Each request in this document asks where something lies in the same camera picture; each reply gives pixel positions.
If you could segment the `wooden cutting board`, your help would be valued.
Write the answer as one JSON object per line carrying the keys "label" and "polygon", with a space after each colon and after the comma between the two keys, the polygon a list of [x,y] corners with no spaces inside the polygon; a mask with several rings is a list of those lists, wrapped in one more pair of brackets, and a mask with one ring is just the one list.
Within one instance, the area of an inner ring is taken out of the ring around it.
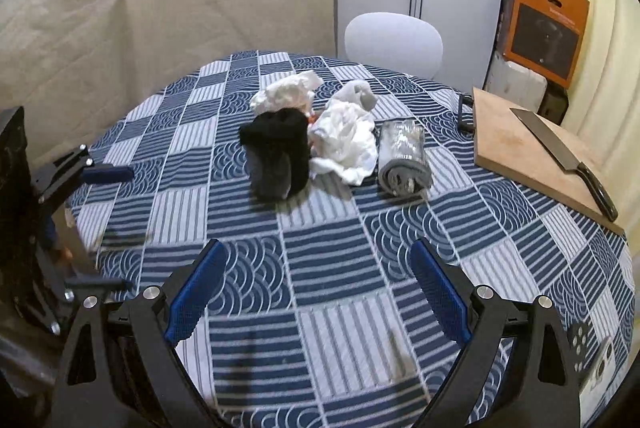
{"label": "wooden cutting board", "polygon": [[512,110],[516,107],[495,94],[474,88],[474,161],[593,219],[622,235],[622,221],[608,221],[585,182],[563,171]]}

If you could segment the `white tissue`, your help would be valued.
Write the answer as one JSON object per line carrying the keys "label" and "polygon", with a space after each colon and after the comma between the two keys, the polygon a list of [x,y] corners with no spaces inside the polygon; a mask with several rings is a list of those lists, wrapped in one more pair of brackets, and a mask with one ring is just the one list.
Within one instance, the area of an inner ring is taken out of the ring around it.
{"label": "white tissue", "polygon": [[308,127],[310,172],[335,174],[344,184],[360,186],[378,163],[374,119],[356,102],[330,99]]}

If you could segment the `black perforated metal bracket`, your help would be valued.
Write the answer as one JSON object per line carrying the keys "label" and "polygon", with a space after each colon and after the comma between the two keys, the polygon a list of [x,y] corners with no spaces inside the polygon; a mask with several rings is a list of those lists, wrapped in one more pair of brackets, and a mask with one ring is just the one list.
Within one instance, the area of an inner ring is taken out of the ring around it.
{"label": "black perforated metal bracket", "polygon": [[589,325],[585,322],[570,324],[567,330],[567,339],[570,344],[570,357],[577,374],[582,373],[586,367],[586,354],[589,335]]}

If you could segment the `white styrofoam box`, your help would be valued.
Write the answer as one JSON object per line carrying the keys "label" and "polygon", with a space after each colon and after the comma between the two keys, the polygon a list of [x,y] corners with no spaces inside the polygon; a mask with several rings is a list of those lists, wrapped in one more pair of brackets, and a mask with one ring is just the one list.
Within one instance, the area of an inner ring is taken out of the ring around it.
{"label": "white styrofoam box", "polygon": [[547,79],[517,62],[492,55],[484,90],[536,113],[548,86]]}

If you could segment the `white paper towel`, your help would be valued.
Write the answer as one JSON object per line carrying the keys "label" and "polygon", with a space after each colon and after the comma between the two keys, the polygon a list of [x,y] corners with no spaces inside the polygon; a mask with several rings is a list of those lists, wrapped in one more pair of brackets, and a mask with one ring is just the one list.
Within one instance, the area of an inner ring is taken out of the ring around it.
{"label": "white paper towel", "polygon": [[323,80],[312,70],[285,76],[262,88],[250,99],[255,116],[281,109],[297,109],[305,116],[312,114],[314,94]]}

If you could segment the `white grey sock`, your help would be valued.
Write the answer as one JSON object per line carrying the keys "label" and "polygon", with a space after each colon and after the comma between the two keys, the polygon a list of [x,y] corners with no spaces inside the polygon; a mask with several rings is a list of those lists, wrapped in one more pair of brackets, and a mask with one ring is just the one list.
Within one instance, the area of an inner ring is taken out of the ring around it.
{"label": "white grey sock", "polygon": [[372,111],[378,101],[378,98],[371,90],[369,82],[366,80],[348,81],[341,90],[332,95],[332,99],[357,104],[364,111]]}

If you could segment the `black box beside styrofoam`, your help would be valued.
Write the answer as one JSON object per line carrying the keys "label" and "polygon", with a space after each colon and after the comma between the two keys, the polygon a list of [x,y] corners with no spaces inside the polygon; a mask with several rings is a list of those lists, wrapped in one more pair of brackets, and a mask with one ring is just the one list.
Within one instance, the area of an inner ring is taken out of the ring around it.
{"label": "black box beside styrofoam", "polygon": [[544,92],[537,114],[560,125],[568,109],[567,91],[562,86],[549,84]]}

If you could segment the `grey cloth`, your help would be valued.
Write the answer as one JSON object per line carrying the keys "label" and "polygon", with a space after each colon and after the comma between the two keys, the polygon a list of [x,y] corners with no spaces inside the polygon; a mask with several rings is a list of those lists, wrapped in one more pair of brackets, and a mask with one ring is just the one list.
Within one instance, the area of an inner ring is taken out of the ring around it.
{"label": "grey cloth", "polygon": [[424,148],[424,130],[416,120],[392,120],[381,125],[378,184],[398,197],[431,188],[433,175]]}

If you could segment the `white chair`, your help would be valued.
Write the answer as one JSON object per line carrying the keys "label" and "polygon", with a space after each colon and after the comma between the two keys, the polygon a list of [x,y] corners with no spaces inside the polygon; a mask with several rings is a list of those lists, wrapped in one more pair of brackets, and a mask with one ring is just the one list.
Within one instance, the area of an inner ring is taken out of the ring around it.
{"label": "white chair", "polygon": [[439,72],[444,44],[428,22],[398,13],[352,18],[344,32],[349,60],[431,80]]}

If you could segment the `black sock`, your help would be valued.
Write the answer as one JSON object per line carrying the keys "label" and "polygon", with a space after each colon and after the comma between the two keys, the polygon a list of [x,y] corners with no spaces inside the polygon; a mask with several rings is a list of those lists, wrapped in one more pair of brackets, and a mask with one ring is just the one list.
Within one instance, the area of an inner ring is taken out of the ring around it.
{"label": "black sock", "polygon": [[308,119],[298,109],[266,111],[239,128],[250,188],[263,201],[282,201],[308,184]]}

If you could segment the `cream curtain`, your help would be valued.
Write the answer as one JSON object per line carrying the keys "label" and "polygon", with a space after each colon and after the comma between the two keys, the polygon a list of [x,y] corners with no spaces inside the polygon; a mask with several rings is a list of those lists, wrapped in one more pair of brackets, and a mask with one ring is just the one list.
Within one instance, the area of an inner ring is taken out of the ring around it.
{"label": "cream curtain", "polygon": [[563,127],[597,157],[633,243],[639,236],[639,1],[588,0]]}

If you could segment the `orange appliance cardboard box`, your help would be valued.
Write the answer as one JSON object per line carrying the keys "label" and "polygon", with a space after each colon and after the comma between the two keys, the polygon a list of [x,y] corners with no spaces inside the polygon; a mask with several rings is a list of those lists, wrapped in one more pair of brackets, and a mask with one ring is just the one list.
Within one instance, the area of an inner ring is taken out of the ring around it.
{"label": "orange appliance cardboard box", "polygon": [[582,47],[588,0],[502,0],[496,51],[569,88]]}

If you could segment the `kitchen cleaver knife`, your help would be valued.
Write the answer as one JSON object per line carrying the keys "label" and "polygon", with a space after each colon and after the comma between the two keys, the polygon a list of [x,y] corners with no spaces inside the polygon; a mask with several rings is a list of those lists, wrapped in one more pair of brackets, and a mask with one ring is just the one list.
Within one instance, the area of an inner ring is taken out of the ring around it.
{"label": "kitchen cleaver knife", "polygon": [[554,158],[556,163],[567,173],[575,173],[588,188],[598,208],[610,222],[618,218],[618,211],[614,201],[604,188],[597,175],[568,148],[554,132],[534,113],[521,108],[512,108],[512,114],[520,120],[527,130],[536,137],[537,141]]}

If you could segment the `blue patterned tablecloth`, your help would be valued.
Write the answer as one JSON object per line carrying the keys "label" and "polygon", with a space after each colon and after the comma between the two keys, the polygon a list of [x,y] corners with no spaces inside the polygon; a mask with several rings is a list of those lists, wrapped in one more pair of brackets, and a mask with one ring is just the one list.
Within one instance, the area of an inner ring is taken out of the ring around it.
{"label": "blue patterned tablecloth", "polygon": [[[357,187],[334,174],[283,203],[250,191],[239,127],[250,99],[313,71],[321,108],[367,81],[376,123],[414,120],[433,184],[422,195]],[[98,161],[134,169],[126,184],[85,186],[68,204],[108,276],[158,285],[212,238],[224,281],[178,353],[205,401],[238,427],[407,427],[444,381],[458,348],[414,279],[411,245],[426,238],[475,284],[506,299],[544,295],[564,325],[587,326],[588,356],[609,344],[629,367],[634,278],[624,237],[474,162],[457,128],[458,94],[405,73],[269,50],[234,53],[145,99],[92,145]]]}

